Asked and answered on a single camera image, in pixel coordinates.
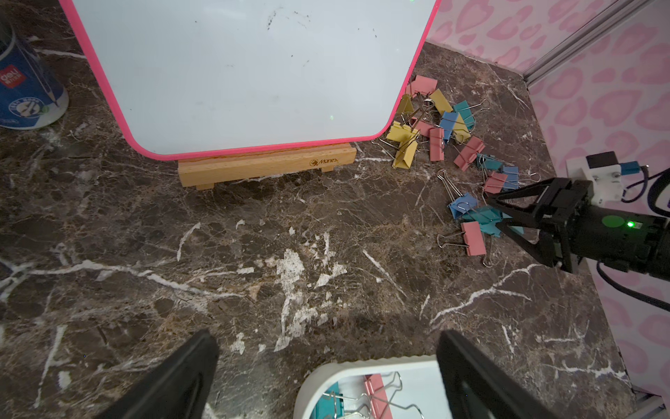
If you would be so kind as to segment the pink framed whiteboard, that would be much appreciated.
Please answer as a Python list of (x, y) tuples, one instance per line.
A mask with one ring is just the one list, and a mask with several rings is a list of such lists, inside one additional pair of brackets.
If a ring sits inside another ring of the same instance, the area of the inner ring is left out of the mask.
[(436, 1), (64, 1), (128, 145), (174, 161), (370, 141)]

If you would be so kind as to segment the wooden whiteboard stand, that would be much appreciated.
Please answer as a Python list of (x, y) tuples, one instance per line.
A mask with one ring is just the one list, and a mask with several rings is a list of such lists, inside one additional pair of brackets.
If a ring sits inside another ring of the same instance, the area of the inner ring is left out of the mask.
[(209, 190), (218, 183), (265, 176), (281, 176), (319, 169), (329, 172), (354, 163), (357, 149), (351, 144), (294, 148), (178, 162), (181, 185)]

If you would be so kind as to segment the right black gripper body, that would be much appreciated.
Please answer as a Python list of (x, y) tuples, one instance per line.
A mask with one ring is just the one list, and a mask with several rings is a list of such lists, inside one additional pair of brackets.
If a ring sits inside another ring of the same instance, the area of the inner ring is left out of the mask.
[(538, 263), (577, 272), (581, 257), (571, 249), (571, 223), (591, 204), (593, 183), (554, 177), (509, 192), (484, 195), (504, 214), (497, 229)]

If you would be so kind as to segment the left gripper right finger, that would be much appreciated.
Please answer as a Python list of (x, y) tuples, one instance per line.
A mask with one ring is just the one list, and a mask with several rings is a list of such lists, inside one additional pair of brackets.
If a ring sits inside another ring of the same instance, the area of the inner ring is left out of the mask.
[(441, 332), (437, 362), (453, 418), (556, 416), (455, 330)]

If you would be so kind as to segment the teal binder clip upper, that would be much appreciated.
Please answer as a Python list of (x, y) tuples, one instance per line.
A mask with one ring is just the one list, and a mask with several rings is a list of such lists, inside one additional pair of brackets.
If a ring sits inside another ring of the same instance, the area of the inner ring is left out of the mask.
[(471, 105), (467, 101), (462, 101), (455, 104), (454, 110), (462, 117), (466, 127), (469, 130), (472, 130), (476, 125), (476, 119), (474, 117), (473, 111), (478, 110), (478, 108), (483, 106), (484, 103), (485, 101), (482, 101), (480, 103)]

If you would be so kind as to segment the white plastic storage tray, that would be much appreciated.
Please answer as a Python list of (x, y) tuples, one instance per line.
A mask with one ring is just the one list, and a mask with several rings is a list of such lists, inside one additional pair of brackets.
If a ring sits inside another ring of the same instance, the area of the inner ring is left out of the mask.
[(452, 418), (433, 355), (327, 363), (298, 391), (294, 418), (310, 418), (321, 395), (338, 382), (341, 418)]

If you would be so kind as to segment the teal binder clip lone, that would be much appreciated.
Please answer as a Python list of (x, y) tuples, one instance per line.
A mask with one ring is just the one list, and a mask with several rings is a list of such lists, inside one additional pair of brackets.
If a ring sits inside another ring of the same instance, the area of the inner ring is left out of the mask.
[(331, 385), (319, 398), (310, 419), (336, 419), (345, 415), (344, 400), (338, 382)]

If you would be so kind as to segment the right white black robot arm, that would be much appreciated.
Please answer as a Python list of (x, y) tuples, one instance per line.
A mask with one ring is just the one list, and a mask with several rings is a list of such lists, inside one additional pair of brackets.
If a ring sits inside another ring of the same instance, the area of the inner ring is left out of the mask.
[(669, 221), (601, 208), (593, 197), (593, 182), (563, 177), (484, 195), (488, 206), (507, 216), (497, 229), (542, 265), (574, 273), (587, 258), (669, 280)]

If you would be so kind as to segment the blue lid pencil tube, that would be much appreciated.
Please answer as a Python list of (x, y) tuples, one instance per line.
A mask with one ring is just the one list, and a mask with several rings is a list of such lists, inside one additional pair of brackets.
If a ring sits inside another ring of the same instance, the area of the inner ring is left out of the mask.
[(12, 25), (1, 20), (1, 126), (33, 130), (59, 120), (69, 94)]

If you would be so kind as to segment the yellow binder clip left pile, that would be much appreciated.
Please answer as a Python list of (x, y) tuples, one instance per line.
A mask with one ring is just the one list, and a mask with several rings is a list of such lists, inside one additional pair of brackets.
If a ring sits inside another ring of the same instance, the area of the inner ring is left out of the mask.
[(396, 151), (393, 168), (394, 169), (411, 169), (415, 160), (415, 153), (418, 147), (416, 139), (408, 140), (401, 143), (401, 146)]

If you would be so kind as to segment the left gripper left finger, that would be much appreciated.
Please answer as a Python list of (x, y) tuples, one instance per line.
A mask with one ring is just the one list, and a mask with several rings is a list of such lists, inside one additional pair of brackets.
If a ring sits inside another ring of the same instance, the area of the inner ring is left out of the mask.
[(215, 337), (200, 330), (98, 417), (201, 418), (218, 358)]

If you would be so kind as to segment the blue binder clip middle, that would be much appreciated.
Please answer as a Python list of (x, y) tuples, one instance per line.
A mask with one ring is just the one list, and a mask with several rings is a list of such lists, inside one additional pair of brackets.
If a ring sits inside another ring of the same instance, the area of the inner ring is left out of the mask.
[(478, 207), (478, 200), (469, 193), (462, 193), (455, 183), (448, 177), (445, 169), (440, 169), (437, 172), (437, 178), (442, 182), (448, 194), (450, 199), (448, 208), (455, 220), (462, 218), (468, 212)]

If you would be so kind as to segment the blue binder clip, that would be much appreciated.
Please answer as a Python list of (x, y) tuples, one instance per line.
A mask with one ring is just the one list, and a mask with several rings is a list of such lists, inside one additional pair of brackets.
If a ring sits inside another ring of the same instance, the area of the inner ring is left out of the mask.
[(455, 183), (448, 177), (445, 169), (440, 169), (437, 172), (437, 178), (442, 182), (448, 194), (450, 199), (448, 208), (455, 220), (462, 218), (468, 212), (478, 207), (478, 200), (469, 193), (462, 193)]
[(539, 173), (522, 173), (516, 166), (503, 166), (500, 173), (506, 175), (502, 191), (518, 190), (541, 180)]

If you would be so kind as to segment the large teal binder clip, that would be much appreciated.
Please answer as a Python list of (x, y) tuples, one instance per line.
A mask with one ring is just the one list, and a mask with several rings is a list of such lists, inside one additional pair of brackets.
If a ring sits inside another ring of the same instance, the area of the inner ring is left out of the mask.
[(505, 219), (511, 219), (511, 216), (490, 206), (472, 209), (461, 216), (461, 220), (464, 222), (478, 222), (481, 232), (493, 237), (502, 236), (497, 224)]

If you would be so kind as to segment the blue binder clip right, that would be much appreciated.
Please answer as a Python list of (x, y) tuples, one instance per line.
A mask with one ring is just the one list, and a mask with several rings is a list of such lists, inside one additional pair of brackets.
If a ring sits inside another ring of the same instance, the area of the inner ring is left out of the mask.
[(541, 180), (539, 173), (522, 173), (516, 166), (503, 166), (500, 173), (506, 175), (502, 191), (518, 190)]

